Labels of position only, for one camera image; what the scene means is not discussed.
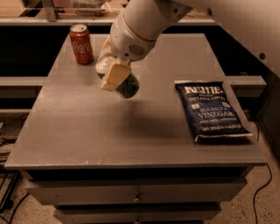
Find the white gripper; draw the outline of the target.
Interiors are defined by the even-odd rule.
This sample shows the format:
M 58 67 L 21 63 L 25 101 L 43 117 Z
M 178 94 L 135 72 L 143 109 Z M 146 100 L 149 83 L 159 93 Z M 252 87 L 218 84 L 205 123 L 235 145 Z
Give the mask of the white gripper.
M 146 40 L 135 34 L 124 20 L 123 12 L 120 12 L 111 26 L 110 36 L 105 40 L 99 58 L 109 57 L 113 53 L 120 58 L 140 61 L 148 55 L 155 44 L 155 40 Z M 114 91 L 131 72 L 132 68 L 128 64 L 112 62 L 103 78 L 101 88 L 105 91 Z

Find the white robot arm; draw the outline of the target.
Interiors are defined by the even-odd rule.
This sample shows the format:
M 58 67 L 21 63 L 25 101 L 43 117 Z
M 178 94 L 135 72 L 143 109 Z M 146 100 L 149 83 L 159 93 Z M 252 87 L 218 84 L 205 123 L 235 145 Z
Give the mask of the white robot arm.
M 211 19 L 280 77 L 280 0 L 131 0 L 111 26 L 100 58 L 109 59 L 102 88 L 114 91 L 144 59 L 164 29 L 192 9 Z

